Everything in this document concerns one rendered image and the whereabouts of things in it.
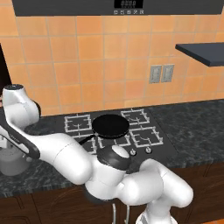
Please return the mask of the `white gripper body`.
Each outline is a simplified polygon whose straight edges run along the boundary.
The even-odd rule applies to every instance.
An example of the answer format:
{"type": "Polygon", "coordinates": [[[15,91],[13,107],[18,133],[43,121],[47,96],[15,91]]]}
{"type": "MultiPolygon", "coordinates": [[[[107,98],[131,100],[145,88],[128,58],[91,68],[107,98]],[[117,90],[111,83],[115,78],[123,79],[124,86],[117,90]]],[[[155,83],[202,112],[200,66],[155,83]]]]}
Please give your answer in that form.
{"type": "Polygon", "coordinates": [[[3,137],[0,136],[0,149],[6,149],[8,147],[8,140],[3,137]]]}

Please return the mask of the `grey kettle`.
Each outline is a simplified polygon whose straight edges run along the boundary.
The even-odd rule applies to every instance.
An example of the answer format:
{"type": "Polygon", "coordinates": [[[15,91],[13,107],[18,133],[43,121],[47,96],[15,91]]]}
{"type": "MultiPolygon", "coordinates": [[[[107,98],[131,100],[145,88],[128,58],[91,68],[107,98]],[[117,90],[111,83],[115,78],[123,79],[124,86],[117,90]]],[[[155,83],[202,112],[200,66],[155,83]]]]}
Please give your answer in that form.
{"type": "Polygon", "coordinates": [[[0,150],[0,172],[5,176],[16,176],[25,172],[31,162],[21,150],[15,147],[0,150]]]}

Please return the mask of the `brown cupboard door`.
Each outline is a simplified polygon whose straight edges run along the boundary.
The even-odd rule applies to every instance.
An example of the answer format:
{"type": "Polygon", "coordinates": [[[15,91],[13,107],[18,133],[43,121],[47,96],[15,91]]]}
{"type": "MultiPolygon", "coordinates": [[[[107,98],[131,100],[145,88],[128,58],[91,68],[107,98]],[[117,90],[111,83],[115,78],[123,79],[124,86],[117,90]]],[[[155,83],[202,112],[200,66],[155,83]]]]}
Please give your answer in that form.
{"type": "Polygon", "coordinates": [[[224,162],[173,168],[193,189],[192,203],[171,209],[178,224],[202,224],[224,219],[224,162]]]}
{"type": "Polygon", "coordinates": [[[80,187],[35,192],[42,224],[113,224],[113,207],[89,202],[80,187]]]}
{"type": "Polygon", "coordinates": [[[32,196],[0,199],[0,224],[42,224],[32,196]]]}

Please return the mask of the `dark tall cabinet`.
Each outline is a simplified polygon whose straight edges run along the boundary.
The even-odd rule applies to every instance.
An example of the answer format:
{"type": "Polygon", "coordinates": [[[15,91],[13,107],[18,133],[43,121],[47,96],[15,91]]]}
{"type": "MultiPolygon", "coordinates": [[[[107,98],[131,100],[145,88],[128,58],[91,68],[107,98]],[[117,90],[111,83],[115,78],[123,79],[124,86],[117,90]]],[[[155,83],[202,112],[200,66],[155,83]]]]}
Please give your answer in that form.
{"type": "Polygon", "coordinates": [[[2,94],[4,87],[10,84],[11,77],[6,65],[2,46],[0,45],[0,95],[2,94]]]}

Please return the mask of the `black frying pan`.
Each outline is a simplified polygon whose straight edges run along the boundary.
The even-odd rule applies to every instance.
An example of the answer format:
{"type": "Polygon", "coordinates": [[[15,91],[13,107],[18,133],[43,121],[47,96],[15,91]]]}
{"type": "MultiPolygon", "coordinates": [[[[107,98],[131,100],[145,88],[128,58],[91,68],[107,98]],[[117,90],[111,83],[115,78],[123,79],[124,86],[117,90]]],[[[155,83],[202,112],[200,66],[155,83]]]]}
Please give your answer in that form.
{"type": "Polygon", "coordinates": [[[94,137],[100,137],[103,139],[121,138],[129,132],[129,128],[130,124],[128,120],[121,115],[100,115],[92,121],[93,133],[79,141],[79,144],[84,144],[94,137]]]}

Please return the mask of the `black hob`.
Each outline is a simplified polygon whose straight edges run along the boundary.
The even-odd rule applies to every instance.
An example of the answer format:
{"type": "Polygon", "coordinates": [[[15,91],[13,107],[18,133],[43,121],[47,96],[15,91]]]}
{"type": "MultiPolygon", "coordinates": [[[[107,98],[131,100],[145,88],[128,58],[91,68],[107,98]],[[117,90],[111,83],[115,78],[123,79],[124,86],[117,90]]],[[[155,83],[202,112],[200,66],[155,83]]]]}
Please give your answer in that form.
{"type": "Polygon", "coordinates": [[[129,121],[129,132],[118,139],[94,137],[88,140],[83,144],[83,147],[89,154],[95,155],[98,150],[109,144],[119,145],[129,154],[130,150],[133,149],[136,151],[136,155],[130,155],[132,167],[139,166],[148,158],[164,164],[168,158],[178,154],[147,108],[125,108],[121,110],[59,115],[56,118],[55,130],[66,133],[79,142],[92,134],[92,121],[96,117],[105,114],[117,114],[126,118],[129,121]],[[152,149],[151,154],[145,152],[146,147],[152,149]]]}

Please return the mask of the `grey wall socket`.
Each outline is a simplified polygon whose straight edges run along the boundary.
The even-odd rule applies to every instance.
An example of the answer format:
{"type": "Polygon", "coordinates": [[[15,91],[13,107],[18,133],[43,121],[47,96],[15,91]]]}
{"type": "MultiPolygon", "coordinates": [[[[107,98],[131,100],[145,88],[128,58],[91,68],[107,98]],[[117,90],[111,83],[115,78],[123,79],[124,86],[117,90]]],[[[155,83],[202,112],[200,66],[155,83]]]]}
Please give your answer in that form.
{"type": "Polygon", "coordinates": [[[150,67],[150,83],[159,83],[161,71],[161,65],[153,65],[150,67]]]}
{"type": "Polygon", "coordinates": [[[163,66],[163,73],[162,73],[162,79],[161,79],[162,82],[172,81],[173,69],[174,69],[173,64],[163,66]]]}

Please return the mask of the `dark wall shelf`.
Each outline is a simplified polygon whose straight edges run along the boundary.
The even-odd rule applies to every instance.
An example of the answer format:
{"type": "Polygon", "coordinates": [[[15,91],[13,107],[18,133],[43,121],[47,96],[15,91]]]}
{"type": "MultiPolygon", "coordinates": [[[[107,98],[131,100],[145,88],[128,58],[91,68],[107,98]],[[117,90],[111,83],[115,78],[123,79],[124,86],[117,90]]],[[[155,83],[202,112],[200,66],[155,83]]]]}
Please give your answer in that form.
{"type": "Polygon", "coordinates": [[[224,67],[224,42],[176,44],[175,49],[208,67],[224,67]]]}

